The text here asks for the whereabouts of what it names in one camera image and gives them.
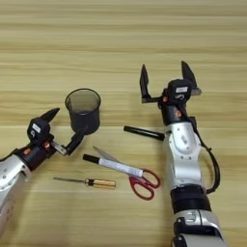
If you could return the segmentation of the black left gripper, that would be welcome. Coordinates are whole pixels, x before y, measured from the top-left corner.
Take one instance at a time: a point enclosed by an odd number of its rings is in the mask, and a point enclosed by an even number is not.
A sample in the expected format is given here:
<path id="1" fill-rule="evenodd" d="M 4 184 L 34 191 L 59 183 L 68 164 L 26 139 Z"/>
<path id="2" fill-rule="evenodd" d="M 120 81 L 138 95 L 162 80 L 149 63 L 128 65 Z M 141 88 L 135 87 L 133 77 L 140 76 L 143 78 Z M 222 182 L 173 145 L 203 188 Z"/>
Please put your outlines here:
<path id="1" fill-rule="evenodd" d="M 44 122 L 50 123 L 59 111 L 59 108 L 53 108 L 42 114 L 40 119 Z M 85 128 L 76 131 L 66 147 L 59 145 L 53 140 L 45 140 L 41 144 L 30 142 L 27 146 L 15 150 L 14 154 L 24 162 L 30 171 L 34 171 L 43 163 L 44 160 L 50 158 L 56 151 L 61 155 L 71 155 L 81 144 L 85 132 Z"/>

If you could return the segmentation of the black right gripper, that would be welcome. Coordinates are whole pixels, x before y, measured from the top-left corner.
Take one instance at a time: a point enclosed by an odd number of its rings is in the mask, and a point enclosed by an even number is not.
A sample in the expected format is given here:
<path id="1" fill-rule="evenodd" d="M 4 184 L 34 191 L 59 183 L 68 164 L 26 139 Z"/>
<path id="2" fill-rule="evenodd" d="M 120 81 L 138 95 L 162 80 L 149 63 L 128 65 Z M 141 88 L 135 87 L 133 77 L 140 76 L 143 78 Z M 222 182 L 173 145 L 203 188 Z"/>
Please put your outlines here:
<path id="1" fill-rule="evenodd" d="M 148 90 L 149 78 L 145 65 L 142 65 L 140 75 L 140 88 L 143 103 L 157 103 L 161 110 L 163 123 L 169 125 L 185 120 L 186 102 L 192 96 L 199 96 L 202 90 L 197 88 L 197 82 L 192 69 L 184 61 L 181 62 L 182 77 L 192 83 L 192 88 L 188 86 L 167 87 L 161 96 L 151 97 Z"/>

